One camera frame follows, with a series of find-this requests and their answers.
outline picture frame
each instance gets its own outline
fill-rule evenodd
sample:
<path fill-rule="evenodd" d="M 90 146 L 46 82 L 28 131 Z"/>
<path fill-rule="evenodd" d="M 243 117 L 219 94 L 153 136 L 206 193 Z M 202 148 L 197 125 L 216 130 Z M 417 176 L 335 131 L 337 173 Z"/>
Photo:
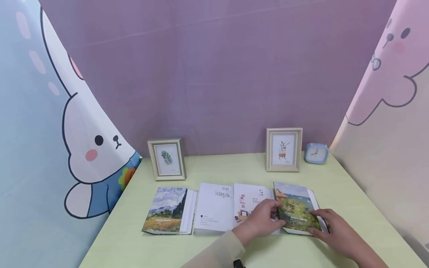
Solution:
<path fill-rule="evenodd" d="M 156 181 L 186 179 L 181 138 L 148 140 L 148 147 Z"/>
<path fill-rule="evenodd" d="M 266 170 L 268 172 L 299 172 L 301 150 L 301 127 L 266 129 Z"/>

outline clock face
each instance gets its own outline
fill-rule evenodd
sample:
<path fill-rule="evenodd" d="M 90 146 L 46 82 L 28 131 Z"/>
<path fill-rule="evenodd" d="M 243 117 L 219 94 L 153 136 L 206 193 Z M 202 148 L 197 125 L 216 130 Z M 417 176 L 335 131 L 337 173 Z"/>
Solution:
<path fill-rule="evenodd" d="M 308 149 L 305 158 L 307 159 L 307 161 L 323 161 L 325 160 L 327 153 L 327 149 L 311 147 L 310 149 Z"/>

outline purple backdrop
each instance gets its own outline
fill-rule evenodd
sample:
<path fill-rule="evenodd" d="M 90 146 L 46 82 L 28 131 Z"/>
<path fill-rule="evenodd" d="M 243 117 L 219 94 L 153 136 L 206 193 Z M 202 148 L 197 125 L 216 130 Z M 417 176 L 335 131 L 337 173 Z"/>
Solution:
<path fill-rule="evenodd" d="M 395 0 L 40 0 L 128 142 L 265 151 L 265 128 L 331 144 Z"/>

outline desk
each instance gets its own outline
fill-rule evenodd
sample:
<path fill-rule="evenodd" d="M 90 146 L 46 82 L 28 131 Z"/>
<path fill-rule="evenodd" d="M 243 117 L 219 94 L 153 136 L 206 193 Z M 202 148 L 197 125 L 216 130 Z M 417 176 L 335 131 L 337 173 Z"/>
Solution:
<path fill-rule="evenodd" d="M 266 172 L 265 154 L 186 157 L 185 165 L 185 181 L 155 182 L 150 159 L 143 159 L 80 268 L 176 268 L 217 238 L 142 233 L 158 187 L 198 190 L 201 182 L 272 187 L 273 181 L 314 190 L 320 207 L 342 215 L 390 268 L 426 268 L 332 155 L 324 165 L 302 160 L 300 173 Z M 286 233 L 253 241 L 242 260 L 247 268 L 354 267 L 317 239 Z"/>

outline blue shirt on cartoon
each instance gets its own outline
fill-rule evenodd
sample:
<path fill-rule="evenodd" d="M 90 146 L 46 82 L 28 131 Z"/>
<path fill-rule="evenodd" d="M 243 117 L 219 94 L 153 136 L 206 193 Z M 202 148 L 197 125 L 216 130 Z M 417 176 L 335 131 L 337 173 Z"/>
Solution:
<path fill-rule="evenodd" d="M 137 168 L 140 164 L 140 155 L 136 152 L 130 160 L 116 173 L 107 179 L 94 183 L 92 187 L 91 202 L 89 204 L 88 217 L 95 217 L 105 212 L 111 213 L 122 194 L 120 178 L 125 174 L 124 170 Z"/>

